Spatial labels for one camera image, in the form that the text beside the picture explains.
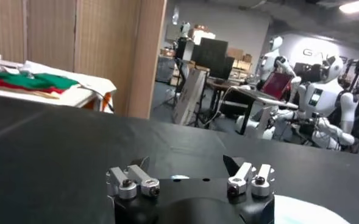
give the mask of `laptop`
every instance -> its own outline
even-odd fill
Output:
[[[249,90],[248,93],[251,93],[257,97],[262,97],[272,100],[281,100],[283,93],[289,87],[290,81],[293,79],[293,76],[273,72],[260,91]]]

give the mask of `white cloth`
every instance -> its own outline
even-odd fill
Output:
[[[275,224],[349,224],[338,214],[315,204],[275,195]]]

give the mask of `wooden partition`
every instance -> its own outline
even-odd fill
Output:
[[[166,0],[142,1],[128,116],[149,119]]]
[[[27,2],[27,59],[74,70],[76,1]]]
[[[0,54],[95,75],[116,113],[149,118],[166,0],[0,0]]]
[[[23,0],[0,0],[0,54],[3,59],[24,61]]]
[[[127,115],[142,0],[78,0],[75,71],[110,79],[116,113]]]

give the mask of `red laptop screen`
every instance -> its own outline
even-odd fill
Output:
[[[291,75],[272,73],[260,91],[280,100],[292,79]]]

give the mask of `black tabletop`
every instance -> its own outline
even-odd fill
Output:
[[[108,223],[105,171],[227,177],[222,155],[275,168],[275,189],[359,223],[359,155],[0,97],[0,223]]]

